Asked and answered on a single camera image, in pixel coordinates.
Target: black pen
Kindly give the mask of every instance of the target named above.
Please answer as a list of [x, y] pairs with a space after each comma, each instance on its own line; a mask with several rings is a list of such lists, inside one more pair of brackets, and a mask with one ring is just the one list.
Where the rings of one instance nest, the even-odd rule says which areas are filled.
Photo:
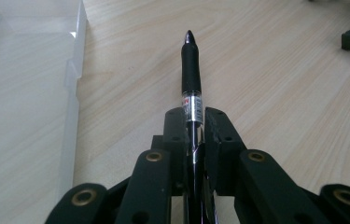
[[185, 223], [210, 223], [203, 199], [204, 143], [203, 105], [199, 69], [199, 51], [195, 38], [188, 31], [181, 50], [182, 94], [186, 128], [189, 137], [186, 161], [186, 190], [184, 193]]

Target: wood grain surface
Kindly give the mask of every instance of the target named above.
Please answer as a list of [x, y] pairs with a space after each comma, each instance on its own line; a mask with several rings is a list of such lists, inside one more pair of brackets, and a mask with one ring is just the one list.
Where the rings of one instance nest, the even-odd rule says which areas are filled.
[[[181, 106], [184, 35], [200, 50], [203, 104], [300, 186], [350, 186], [350, 0], [84, 1], [89, 24], [74, 184], [111, 188]], [[174, 198], [172, 223], [182, 223]], [[237, 223], [217, 198], [220, 223]]]

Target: pen tip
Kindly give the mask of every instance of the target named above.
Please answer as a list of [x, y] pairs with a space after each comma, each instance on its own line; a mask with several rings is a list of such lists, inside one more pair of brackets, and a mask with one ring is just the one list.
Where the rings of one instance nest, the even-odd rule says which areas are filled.
[[184, 39], [184, 44], [195, 44], [195, 38], [191, 30], [186, 33], [186, 38]]

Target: plastic container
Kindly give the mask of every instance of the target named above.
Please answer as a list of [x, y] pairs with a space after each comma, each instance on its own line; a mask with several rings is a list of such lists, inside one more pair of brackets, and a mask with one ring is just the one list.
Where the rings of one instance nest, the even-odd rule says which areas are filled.
[[73, 184], [78, 0], [0, 0], [0, 223], [43, 223]]

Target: pen label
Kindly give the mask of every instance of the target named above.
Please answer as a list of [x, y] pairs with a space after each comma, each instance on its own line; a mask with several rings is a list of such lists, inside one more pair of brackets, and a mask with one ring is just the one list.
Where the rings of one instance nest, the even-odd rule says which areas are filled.
[[200, 96], [184, 97], [183, 108], [186, 114], [186, 122], [196, 121], [203, 123], [202, 99]]

